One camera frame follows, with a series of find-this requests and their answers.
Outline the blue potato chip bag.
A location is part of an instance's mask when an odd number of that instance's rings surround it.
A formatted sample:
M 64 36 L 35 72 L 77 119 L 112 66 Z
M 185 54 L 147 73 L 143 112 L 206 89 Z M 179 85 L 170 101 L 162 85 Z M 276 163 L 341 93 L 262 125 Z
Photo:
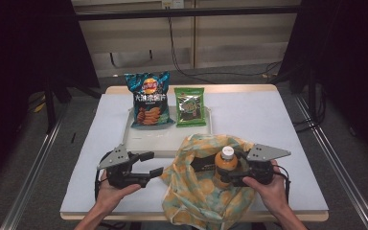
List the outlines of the blue potato chip bag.
M 170 73 L 125 74 L 127 89 L 133 95 L 134 127 L 173 124 L 168 105 Z

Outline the black box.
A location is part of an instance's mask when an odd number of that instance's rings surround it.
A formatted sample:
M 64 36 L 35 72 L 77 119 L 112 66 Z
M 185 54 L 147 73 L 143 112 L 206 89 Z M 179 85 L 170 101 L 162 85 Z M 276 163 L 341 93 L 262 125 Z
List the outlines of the black box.
M 195 157 L 191 166 L 196 173 L 213 171 L 216 168 L 215 156 L 211 155 L 203 158 Z

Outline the metal floor rail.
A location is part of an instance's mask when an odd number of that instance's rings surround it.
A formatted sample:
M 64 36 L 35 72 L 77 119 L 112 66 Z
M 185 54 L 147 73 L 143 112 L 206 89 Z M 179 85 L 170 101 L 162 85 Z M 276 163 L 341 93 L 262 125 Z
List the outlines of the metal floor rail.
M 68 107 L 69 104 L 62 105 L 59 108 L 59 112 L 55 114 L 57 120 L 55 121 L 52 129 L 46 134 L 45 139 L 37 153 L 36 159 L 34 160 L 34 163 L 20 189 L 20 192 L 8 211 L 0 230 L 16 230 L 33 193 L 36 181 L 38 180 L 51 148 L 57 139 L 58 132 Z
M 368 230 L 368 202 L 357 188 L 352 177 L 348 174 L 322 127 L 313 121 L 312 116 L 309 114 L 309 106 L 304 98 L 302 96 L 296 96 L 295 101 L 305 117 L 305 120 L 308 122 L 309 129 L 313 132 L 316 141 L 330 162 L 342 188 Z

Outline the beige cabinet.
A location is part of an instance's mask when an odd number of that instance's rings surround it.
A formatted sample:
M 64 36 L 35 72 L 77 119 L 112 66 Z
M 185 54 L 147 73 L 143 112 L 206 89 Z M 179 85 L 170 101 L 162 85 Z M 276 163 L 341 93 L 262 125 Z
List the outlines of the beige cabinet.
M 163 9 L 162 0 L 71 0 L 76 13 Z M 301 0 L 184 0 L 183 9 L 298 6 Z M 267 63 L 283 58 L 296 15 L 82 21 L 98 77 Z

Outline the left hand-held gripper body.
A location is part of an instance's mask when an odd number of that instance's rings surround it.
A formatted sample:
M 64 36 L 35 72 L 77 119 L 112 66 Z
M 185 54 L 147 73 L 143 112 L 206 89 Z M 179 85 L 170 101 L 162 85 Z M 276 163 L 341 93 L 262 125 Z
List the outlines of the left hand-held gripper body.
M 97 166 L 97 170 L 106 170 L 108 183 L 118 189 L 132 184 L 140 184 L 140 178 L 132 173 L 132 165 L 139 160 L 139 154 L 131 153 L 123 145 L 108 152 Z

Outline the white wall socket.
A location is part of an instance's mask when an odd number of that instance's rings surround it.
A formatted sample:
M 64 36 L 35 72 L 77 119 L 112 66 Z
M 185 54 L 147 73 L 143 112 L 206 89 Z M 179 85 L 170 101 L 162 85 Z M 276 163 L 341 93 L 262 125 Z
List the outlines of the white wall socket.
M 183 9 L 184 0 L 162 0 L 163 9 Z

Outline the orange juice bottle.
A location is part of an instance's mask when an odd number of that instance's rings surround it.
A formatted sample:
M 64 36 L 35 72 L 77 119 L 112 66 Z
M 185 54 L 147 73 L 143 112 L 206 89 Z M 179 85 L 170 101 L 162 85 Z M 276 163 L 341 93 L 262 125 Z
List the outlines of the orange juice bottle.
M 235 151 L 230 146 L 225 146 L 215 157 L 215 185 L 220 189 L 225 189 L 230 185 L 230 180 L 224 175 L 233 172 L 238 167 L 238 158 Z

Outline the white table mat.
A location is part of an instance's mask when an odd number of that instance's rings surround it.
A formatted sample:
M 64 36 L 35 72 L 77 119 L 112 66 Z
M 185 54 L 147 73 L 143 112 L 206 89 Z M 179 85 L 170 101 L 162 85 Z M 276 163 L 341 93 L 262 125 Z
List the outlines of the white table mat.
M 278 160 L 289 172 L 289 203 L 299 214 L 318 214 L 328 205 L 313 175 L 283 101 L 276 91 L 207 93 L 204 102 L 212 110 L 212 133 L 229 134 L 243 140 L 289 150 Z M 122 143 L 133 96 L 102 95 L 96 116 L 85 139 L 63 199 L 64 219 L 80 219 L 95 202 L 94 181 L 101 158 Z M 134 166 L 136 172 L 168 167 L 173 157 L 156 157 Z

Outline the black frame bar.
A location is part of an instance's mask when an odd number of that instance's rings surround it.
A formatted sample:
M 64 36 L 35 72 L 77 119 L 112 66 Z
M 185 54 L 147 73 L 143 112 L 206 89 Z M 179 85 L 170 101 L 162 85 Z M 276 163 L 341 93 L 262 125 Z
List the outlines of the black frame bar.
M 300 6 L 273 6 L 273 7 L 246 7 L 246 8 L 172 9 L 172 10 L 148 10 L 148 11 L 108 11 L 108 12 L 77 13 L 75 15 L 75 18 L 79 21 L 90 21 L 90 20 L 221 16 L 221 15 L 244 15 L 244 14 L 279 14 L 279 13 L 297 13 L 300 10 L 302 10 L 302 7 Z

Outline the black curtain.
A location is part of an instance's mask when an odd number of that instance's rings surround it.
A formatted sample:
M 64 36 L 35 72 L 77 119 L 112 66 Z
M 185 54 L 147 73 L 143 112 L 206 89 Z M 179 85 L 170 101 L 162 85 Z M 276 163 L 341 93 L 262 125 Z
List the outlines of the black curtain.
M 97 87 L 71 0 L 0 0 L 0 161 L 11 151 L 29 97 L 50 90 Z
M 301 0 L 279 77 L 325 87 L 368 145 L 368 0 Z

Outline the person's left hand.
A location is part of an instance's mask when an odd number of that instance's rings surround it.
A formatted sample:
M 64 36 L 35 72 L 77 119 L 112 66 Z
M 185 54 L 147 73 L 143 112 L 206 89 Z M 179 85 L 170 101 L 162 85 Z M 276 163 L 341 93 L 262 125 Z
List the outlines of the person's left hand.
M 129 185 L 123 189 L 117 189 L 111 186 L 106 176 L 106 170 L 103 170 L 96 206 L 103 211 L 111 212 L 125 196 L 129 196 L 140 189 L 141 186 L 139 184 Z

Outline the white tray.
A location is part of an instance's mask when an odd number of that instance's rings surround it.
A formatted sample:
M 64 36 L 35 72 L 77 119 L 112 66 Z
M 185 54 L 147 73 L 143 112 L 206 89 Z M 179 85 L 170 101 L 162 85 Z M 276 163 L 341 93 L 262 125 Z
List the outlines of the white tray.
M 156 157 L 174 157 L 184 139 L 193 134 L 211 134 L 211 109 L 204 107 L 205 126 L 177 127 L 176 124 L 132 127 L 134 112 L 130 109 L 122 143 L 132 153 L 153 151 Z

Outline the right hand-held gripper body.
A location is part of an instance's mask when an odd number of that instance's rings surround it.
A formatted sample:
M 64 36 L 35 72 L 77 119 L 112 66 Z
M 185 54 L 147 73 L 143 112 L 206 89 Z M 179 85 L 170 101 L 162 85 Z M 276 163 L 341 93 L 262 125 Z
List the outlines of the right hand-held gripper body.
M 246 162 L 249 165 L 248 175 L 259 183 L 268 185 L 274 175 L 274 167 L 271 161 L 289 155 L 291 155 L 291 152 L 286 149 L 254 144 L 246 154 Z

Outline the green snack packet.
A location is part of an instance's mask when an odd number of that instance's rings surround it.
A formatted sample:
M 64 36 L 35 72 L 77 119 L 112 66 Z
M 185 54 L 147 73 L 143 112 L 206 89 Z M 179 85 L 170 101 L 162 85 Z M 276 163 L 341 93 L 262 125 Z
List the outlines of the green snack packet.
M 179 127 L 205 126 L 204 89 L 202 87 L 178 87 L 174 89 L 177 125 Z

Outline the fruit print fabric bag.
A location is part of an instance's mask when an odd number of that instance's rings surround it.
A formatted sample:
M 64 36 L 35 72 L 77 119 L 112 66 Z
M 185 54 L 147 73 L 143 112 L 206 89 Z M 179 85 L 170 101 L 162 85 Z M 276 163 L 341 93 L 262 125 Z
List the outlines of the fruit print fabric bag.
M 249 209 L 255 191 L 249 187 L 223 188 L 215 170 L 197 172 L 192 163 L 202 159 L 215 164 L 224 147 L 250 150 L 251 142 L 231 135 L 193 134 L 186 137 L 161 179 L 168 186 L 162 208 L 173 225 L 191 225 L 199 230 L 228 230 Z

